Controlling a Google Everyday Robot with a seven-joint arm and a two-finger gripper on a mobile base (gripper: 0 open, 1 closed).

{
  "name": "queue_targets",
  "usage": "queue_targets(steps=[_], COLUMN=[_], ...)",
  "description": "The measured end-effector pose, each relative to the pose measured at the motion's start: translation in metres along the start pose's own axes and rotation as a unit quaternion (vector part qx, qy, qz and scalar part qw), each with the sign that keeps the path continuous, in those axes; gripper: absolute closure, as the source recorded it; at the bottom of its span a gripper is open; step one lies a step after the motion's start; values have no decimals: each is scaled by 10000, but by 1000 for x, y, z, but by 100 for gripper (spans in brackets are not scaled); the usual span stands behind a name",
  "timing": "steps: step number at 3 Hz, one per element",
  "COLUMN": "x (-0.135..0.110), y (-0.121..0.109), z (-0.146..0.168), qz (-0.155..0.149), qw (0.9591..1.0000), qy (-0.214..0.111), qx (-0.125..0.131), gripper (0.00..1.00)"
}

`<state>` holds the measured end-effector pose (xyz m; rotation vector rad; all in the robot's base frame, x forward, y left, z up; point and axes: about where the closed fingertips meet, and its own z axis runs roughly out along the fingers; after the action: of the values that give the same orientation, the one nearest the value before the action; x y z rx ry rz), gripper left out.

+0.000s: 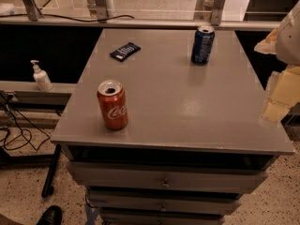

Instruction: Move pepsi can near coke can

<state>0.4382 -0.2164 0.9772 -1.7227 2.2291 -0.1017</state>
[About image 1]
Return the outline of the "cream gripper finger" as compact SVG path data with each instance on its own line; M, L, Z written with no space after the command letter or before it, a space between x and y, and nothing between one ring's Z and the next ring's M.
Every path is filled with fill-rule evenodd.
M275 28L268 34L265 39L255 45L254 51L262 54L276 54L277 36L278 29Z
M280 122L300 102L300 67L287 66L282 72L271 73L268 79L262 118Z

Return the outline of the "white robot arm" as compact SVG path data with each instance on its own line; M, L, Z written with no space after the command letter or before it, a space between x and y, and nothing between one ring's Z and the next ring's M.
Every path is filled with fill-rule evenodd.
M279 122L300 102L300 1L254 51L274 54L287 64L282 72L273 72L268 79L262 111L263 119Z

